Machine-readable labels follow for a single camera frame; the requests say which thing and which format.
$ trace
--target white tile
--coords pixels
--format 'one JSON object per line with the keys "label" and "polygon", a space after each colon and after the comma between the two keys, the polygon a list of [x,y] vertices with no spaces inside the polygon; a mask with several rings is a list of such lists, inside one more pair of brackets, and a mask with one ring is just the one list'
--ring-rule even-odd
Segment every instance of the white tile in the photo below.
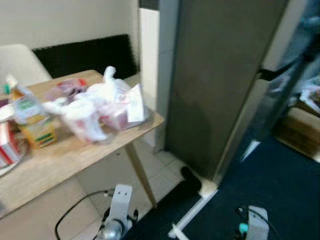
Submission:
{"label": "white tile", "polygon": [[157,202],[163,199],[180,181],[181,179],[173,174],[168,167],[165,167],[159,175],[153,177],[150,180],[150,185]]}
{"label": "white tile", "polygon": [[162,115],[164,119],[167,119],[168,115],[173,58],[174,52],[172,50],[159,54],[156,111]]}
{"label": "white tile", "polygon": [[91,240],[97,234],[101,225],[101,219],[94,221],[88,228],[80,232],[77,236],[73,237],[71,240]]}
{"label": "white tile", "polygon": [[151,130],[146,133],[143,137],[143,140],[152,148],[156,146],[156,130]]}
{"label": "white tile", "polygon": [[157,159],[159,159],[165,166],[170,164],[172,161],[177,158],[169,151],[161,150],[156,153]]}
{"label": "white tile", "polygon": [[158,78],[159,11],[140,8],[141,81],[145,104],[155,110]]}
{"label": "white tile", "polygon": [[[157,176],[165,167],[163,162],[152,153],[152,148],[142,140],[136,140],[133,144],[147,177],[152,179]],[[115,188],[117,184],[131,185],[134,191],[141,188],[124,148],[78,173],[77,178],[87,193]],[[100,196],[94,196],[90,199],[101,215],[106,210],[106,206],[111,203],[110,199],[104,199]]]}
{"label": "white tile", "polygon": [[159,52],[173,50],[178,21],[179,0],[160,0]]}
{"label": "white tile", "polygon": [[183,161],[179,160],[178,158],[174,159],[172,162],[168,164],[168,168],[174,175],[178,178],[183,179],[180,173],[180,169],[187,166]]}
{"label": "white tile", "polygon": [[166,147],[166,129],[157,129],[155,132],[155,147],[154,152],[161,151]]}
{"label": "white tile", "polygon": [[[72,177],[0,220],[0,239],[55,240],[59,218],[85,195]],[[84,200],[61,222],[61,239],[70,239],[99,217],[89,199]]]}

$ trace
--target juice carton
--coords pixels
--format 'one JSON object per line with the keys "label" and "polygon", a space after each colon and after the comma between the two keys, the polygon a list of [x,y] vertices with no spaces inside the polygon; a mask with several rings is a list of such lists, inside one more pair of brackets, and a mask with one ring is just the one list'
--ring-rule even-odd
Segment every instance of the juice carton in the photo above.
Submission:
{"label": "juice carton", "polygon": [[53,123],[39,100],[13,76],[8,75],[6,80],[11,88],[14,119],[31,147],[39,149],[57,140]]}

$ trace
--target white chair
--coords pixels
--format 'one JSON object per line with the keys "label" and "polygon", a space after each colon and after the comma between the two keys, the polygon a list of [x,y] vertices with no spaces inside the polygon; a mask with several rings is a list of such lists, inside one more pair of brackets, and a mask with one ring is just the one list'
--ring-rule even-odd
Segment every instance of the white chair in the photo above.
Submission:
{"label": "white chair", "polygon": [[24,86],[52,79],[36,55],[22,44],[0,46],[1,86],[6,83],[7,74],[13,75]]}

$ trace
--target tile floor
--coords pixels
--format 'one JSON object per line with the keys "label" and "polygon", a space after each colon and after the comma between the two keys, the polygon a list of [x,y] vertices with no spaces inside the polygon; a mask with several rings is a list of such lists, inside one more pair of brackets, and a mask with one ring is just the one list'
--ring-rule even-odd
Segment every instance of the tile floor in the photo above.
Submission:
{"label": "tile floor", "polygon": [[[134,146],[146,171],[155,198],[157,201],[160,201],[183,180],[180,169],[185,164],[170,152],[160,151],[153,154],[152,148],[143,140],[136,140]],[[108,186],[114,187],[117,183],[131,184],[133,186],[133,193],[129,213],[132,214],[134,209],[138,208],[139,219],[152,208],[124,150],[119,150],[108,158],[102,159],[97,164],[78,174],[77,178],[86,192],[106,189]],[[202,182],[202,189],[200,191],[202,196],[217,189],[213,182],[202,177],[199,177],[199,179]],[[110,199],[106,200],[102,198],[92,198],[91,201],[100,215],[104,213],[111,202]],[[97,233],[100,223],[101,219],[96,219],[83,232],[72,238],[72,240],[90,239],[90,237]]]}

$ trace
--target black cable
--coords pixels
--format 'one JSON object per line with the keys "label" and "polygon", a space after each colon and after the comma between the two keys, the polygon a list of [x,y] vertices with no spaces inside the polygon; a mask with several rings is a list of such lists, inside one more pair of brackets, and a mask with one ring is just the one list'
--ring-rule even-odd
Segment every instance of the black cable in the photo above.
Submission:
{"label": "black cable", "polygon": [[59,219],[59,221],[56,223],[56,225],[54,226],[54,234],[55,234],[55,238],[57,240],[61,240],[59,234],[58,234],[58,226],[59,224],[61,223],[61,221],[71,212],[72,209],[74,209],[80,202],[82,202],[84,199],[92,196],[92,195],[96,195],[96,194],[108,194],[110,190],[101,190],[101,191],[95,191],[95,192],[92,192],[86,196],[84,196],[83,198],[81,198],[79,201],[77,201],[72,207],[70,207],[68,209],[68,211],[66,211],[62,217]]}
{"label": "black cable", "polygon": [[260,213],[258,213],[257,211],[255,210],[252,210],[250,208],[247,209],[248,211],[258,215],[263,221],[265,221],[270,227],[271,229],[273,230],[274,234],[276,235],[277,239],[278,240],[281,240],[280,236],[279,236],[279,233],[278,231],[276,230],[276,228],[271,224],[271,222],[269,222],[264,216],[262,216]]}

